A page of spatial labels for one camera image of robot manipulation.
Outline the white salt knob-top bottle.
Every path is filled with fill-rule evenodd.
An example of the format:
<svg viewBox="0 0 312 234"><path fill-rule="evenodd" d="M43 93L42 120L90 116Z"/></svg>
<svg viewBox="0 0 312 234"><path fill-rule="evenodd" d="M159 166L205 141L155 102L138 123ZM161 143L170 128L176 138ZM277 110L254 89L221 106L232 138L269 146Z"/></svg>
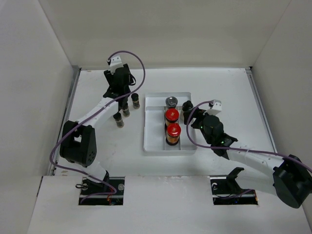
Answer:
<svg viewBox="0 0 312 234"><path fill-rule="evenodd" d="M188 113L193 109L193 104L190 100L184 102L182 104L181 112L180 112L180 118L181 120L184 120L184 113Z"/></svg>

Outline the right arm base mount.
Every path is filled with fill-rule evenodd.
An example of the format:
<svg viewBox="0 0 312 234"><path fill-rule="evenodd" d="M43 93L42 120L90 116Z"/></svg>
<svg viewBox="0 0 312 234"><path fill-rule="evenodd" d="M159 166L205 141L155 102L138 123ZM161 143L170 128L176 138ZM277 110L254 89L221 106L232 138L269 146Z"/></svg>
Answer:
<svg viewBox="0 0 312 234"><path fill-rule="evenodd" d="M214 205L258 205L255 190L242 189L236 182L243 170L236 167L228 175L210 177Z"/></svg>

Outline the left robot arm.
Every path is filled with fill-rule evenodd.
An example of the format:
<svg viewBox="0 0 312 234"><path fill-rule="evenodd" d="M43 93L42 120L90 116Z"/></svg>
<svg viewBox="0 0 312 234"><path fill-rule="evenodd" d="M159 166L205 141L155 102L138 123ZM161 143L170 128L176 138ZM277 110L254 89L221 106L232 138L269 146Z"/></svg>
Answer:
<svg viewBox="0 0 312 234"><path fill-rule="evenodd" d="M85 173L93 181L93 189L101 195L108 192L109 181L105 179L107 171L96 159L96 129L111 117L117 123L122 122L120 111L127 110L130 87L136 84L136 79L126 63L112 62L110 69L103 73L109 85L107 91L84 117L64 124L63 141L59 150L63 159L75 164L74 171Z"/></svg>

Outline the red-lid sauce jar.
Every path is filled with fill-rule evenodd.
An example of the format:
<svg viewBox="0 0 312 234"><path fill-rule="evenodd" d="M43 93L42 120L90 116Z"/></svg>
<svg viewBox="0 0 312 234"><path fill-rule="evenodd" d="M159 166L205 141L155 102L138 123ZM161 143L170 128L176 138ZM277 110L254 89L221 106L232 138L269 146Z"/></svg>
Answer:
<svg viewBox="0 0 312 234"><path fill-rule="evenodd" d="M178 123L170 124L167 127L166 142L171 145L177 145L180 139L181 127Z"/></svg>
<svg viewBox="0 0 312 234"><path fill-rule="evenodd" d="M167 109L165 112L165 124L166 127L173 123L177 123L179 119L179 111L175 108Z"/></svg>

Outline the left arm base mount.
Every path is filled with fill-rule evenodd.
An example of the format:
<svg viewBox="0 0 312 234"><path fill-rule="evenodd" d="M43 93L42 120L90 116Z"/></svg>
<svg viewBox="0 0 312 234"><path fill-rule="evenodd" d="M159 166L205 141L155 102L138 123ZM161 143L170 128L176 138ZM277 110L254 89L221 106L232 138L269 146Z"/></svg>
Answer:
<svg viewBox="0 0 312 234"><path fill-rule="evenodd" d="M107 182L116 189L107 185L97 184L86 177L75 185L79 189L78 205L80 206L122 206L125 191L125 177L110 177Z"/></svg>

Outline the small black-cap spice bottle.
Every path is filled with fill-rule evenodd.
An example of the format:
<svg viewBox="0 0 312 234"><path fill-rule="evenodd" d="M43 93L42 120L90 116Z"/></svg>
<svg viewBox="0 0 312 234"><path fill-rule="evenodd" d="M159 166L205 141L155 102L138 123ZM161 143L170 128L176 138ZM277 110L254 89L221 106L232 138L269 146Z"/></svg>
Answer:
<svg viewBox="0 0 312 234"><path fill-rule="evenodd" d="M133 108L139 109L140 108L139 95L137 93L132 93L131 99L132 99Z"/></svg>

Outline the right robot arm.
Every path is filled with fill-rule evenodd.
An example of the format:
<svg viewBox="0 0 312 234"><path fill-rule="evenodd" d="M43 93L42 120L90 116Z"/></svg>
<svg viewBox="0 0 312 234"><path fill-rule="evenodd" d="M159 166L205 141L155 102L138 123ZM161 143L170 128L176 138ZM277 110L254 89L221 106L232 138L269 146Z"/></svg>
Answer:
<svg viewBox="0 0 312 234"><path fill-rule="evenodd" d="M312 170L294 155L251 150L237 138L224 132L223 123L217 116L193 108L183 113L187 128L198 129L214 154L227 160L240 162L268 177L266 184L256 181L260 189L276 195L292 208L299 208L312 193Z"/></svg>

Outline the black-label spice bottle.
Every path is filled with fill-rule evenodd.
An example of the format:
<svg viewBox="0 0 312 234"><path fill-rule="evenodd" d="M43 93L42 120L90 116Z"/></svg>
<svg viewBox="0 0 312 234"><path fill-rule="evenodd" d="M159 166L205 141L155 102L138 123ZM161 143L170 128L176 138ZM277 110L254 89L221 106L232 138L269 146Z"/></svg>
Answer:
<svg viewBox="0 0 312 234"><path fill-rule="evenodd" d="M128 103L125 103L122 106L122 112L123 112L124 117L129 117L130 116L130 110L129 110Z"/></svg>

